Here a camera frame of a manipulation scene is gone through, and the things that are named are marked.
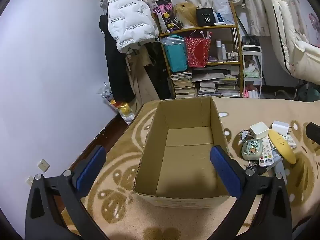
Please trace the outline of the white power charger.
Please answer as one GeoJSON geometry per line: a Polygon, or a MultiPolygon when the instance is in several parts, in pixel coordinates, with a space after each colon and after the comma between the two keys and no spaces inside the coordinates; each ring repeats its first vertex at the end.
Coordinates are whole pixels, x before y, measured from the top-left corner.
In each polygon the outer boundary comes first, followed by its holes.
{"type": "Polygon", "coordinates": [[[275,120],[272,123],[271,129],[285,137],[288,134],[289,127],[290,125],[288,123],[275,120]]]}

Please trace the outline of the yellow green toy skateboard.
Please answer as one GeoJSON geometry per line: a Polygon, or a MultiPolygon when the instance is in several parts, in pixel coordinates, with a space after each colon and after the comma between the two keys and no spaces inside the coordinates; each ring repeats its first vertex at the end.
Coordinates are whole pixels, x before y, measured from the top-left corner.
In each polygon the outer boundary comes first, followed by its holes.
{"type": "Polygon", "coordinates": [[[296,156],[289,146],[287,141],[276,131],[270,129],[268,131],[268,137],[270,138],[272,144],[275,146],[279,154],[290,164],[296,163],[296,156]]]}

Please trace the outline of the silver slim remote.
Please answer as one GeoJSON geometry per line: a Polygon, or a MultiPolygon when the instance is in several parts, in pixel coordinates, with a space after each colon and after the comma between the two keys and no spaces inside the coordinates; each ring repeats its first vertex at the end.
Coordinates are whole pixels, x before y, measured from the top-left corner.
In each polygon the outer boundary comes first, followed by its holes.
{"type": "Polygon", "coordinates": [[[276,173],[281,174],[283,180],[285,181],[285,184],[287,184],[287,179],[286,179],[282,156],[278,153],[277,150],[273,150],[272,155],[273,155],[273,159],[274,159],[274,167],[273,167],[274,174],[276,174],[276,173]]]}

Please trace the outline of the white TV remote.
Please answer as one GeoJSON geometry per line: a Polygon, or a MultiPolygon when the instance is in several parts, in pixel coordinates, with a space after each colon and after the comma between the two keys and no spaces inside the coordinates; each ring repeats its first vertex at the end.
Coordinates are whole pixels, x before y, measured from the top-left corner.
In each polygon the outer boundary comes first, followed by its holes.
{"type": "Polygon", "coordinates": [[[259,158],[258,164],[260,167],[268,167],[274,164],[274,158],[272,154],[272,148],[268,137],[261,139],[263,143],[263,151],[259,158]]]}

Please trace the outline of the white square adapter box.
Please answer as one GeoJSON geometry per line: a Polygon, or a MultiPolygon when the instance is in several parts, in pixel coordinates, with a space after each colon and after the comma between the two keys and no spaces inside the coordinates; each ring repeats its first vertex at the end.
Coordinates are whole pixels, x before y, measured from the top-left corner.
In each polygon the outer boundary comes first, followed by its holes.
{"type": "Polygon", "coordinates": [[[264,122],[258,122],[250,126],[254,139],[262,139],[268,136],[269,127],[264,122]]]}

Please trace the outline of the green cartoon pouch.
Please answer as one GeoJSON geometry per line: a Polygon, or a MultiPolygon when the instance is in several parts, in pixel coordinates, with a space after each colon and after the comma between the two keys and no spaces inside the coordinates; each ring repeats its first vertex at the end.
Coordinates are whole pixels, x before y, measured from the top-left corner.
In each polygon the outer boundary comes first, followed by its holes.
{"type": "Polygon", "coordinates": [[[263,142],[261,139],[250,139],[244,142],[241,155],[247,161],[256,161],[262,156],[263,142]]]}

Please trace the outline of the key bunch with rings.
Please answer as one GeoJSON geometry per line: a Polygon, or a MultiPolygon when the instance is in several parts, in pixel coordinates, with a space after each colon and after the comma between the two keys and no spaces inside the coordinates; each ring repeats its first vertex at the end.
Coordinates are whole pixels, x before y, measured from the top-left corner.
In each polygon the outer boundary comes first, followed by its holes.
{"type": "Polygon", "coordinates": [[[252,132],[250,129],[244,129],[241,132],[239,132],[238,136],[239,136],[238,145],[241,145],[247,140],[252,139],[252,132]]]}

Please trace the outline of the cardboard box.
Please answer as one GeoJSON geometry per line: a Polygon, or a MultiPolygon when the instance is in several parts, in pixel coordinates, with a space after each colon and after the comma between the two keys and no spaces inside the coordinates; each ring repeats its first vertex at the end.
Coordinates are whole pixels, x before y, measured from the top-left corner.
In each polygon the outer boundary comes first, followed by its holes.
{"type": "Polygon", "coordinates": [[[229,198],[210,161],[213,146],[228,151],[211,97],[161,101],[146,137],[133,191],[154,206],[216,207],[229,198]]]}

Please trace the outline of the white air conditioner remote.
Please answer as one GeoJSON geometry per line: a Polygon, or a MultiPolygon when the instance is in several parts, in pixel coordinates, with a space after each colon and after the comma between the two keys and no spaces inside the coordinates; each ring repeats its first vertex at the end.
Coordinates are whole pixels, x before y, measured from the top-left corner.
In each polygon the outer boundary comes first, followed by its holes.
{"type": "Polygon", "coordinates": [[[293,137],[290,134],[285,136],[284,139],[292,149],[295,149],[297,147],[296,142],[294,141],[293,137]]]}

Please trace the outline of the white rolling cart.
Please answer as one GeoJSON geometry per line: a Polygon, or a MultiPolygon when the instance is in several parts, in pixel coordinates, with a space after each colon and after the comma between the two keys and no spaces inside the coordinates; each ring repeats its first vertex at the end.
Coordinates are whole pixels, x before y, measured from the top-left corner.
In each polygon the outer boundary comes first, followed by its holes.
{"type": "Polygon", "coordinates": [[[242,46],[243,97],[259,99],[263,85],[263,52],[257,45],[242,46]]]}

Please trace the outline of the right stack of books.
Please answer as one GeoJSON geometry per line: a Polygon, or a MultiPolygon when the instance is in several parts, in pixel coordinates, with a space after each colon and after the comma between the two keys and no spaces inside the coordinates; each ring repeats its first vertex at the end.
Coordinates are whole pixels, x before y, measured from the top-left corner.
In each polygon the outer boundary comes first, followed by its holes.
{"type": "Polygon", "coordinates": [[[238,98],[240,93],[239,65],[216,65],[192,70],[191,81],[198,96],[238,98]]]}

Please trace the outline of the plastic bag of toys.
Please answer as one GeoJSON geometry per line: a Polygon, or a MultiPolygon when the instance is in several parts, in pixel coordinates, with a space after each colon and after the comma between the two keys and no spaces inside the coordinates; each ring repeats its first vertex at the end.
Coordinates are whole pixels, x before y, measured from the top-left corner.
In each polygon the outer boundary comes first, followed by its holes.
{"type": "Polygon", "coordinates": [[[132,111],[127,102],[116,101],[114,99],[111,87],[108,83],[104,83],[103,87],[98,93],[103,98],[104,103],[116,111],[127,125],[131,124],[136,116],[135,113],[132,111]]]}

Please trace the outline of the left stack of books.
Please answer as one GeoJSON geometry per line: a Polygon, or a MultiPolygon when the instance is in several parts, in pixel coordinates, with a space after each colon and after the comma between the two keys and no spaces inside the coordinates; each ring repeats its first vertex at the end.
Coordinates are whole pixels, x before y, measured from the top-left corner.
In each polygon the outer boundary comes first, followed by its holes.
{"type": "Polygon", "coordinates": [[[184,71],[179,73],[172,73],[170,77],[175,98],[191,98],[197,94],[195,84],[192,82],[192,73],[184,71]]]}

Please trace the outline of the black box marked 40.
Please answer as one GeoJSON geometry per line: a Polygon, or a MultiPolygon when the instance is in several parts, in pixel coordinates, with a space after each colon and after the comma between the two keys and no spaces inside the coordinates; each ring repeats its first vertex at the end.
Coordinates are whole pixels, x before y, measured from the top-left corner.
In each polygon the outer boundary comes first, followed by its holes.
{"type": "Polygon", "coordinates": [[[212,26],[216,23],[212,8],[196,9],[196,18],[200,27],[212,26]]]}

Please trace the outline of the white puffer jacket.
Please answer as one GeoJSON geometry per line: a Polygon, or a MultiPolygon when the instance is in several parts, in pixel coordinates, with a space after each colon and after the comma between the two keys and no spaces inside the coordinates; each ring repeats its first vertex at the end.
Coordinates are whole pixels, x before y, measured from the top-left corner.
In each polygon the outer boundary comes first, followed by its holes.
{"type": "Polygon", "coordinates": [[[108,0],[108,31],[122,54],[154,42],[159,31],[149,6],[143,0],[108,0]]]}

